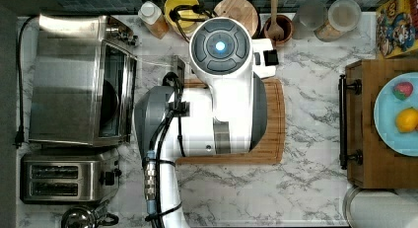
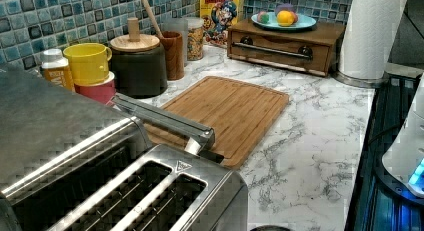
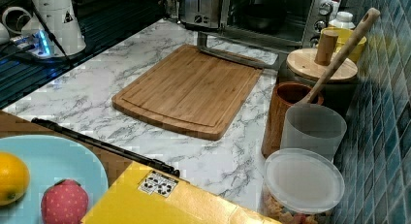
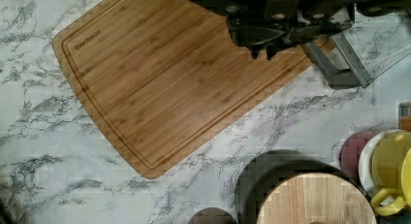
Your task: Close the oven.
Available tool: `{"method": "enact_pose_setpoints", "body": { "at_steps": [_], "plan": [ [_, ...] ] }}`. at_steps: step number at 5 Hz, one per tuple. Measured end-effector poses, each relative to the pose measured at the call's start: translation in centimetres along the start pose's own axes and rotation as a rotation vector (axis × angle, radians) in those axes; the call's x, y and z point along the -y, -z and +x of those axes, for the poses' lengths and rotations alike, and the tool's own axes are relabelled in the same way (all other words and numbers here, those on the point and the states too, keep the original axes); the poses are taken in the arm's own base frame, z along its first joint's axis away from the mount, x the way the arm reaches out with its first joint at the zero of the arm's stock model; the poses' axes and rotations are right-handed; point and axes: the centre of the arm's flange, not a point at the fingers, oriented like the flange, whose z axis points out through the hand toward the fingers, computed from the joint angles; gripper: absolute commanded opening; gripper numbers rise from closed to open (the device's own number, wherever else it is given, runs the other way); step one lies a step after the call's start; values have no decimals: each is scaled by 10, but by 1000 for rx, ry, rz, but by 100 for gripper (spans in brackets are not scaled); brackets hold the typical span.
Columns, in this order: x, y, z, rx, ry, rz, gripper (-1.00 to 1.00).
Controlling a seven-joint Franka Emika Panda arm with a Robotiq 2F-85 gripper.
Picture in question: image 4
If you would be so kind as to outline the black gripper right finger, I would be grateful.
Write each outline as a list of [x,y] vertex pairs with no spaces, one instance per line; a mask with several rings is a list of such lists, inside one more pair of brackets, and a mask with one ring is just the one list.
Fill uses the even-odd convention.
[[351,28],[355,22],[353,4],[343,7],[331,18],[305,20],[301,11],[293,20],[277,22],[270,26],[281,32],[281,35],[266,43],[267,60],[271,60],[279,51],[294,48],[322,37],[330,37]]

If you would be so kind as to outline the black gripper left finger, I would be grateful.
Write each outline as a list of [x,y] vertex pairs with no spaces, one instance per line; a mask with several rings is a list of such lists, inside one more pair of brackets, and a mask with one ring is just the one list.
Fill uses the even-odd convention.
[[231,40],[237,47],[247,48],[253,59],[262,50],[266,52],[267,59],[272,59],[279,52],[279,47],[274,42],[285,34],[284,30],[239,5],[227,6],[225,12]]

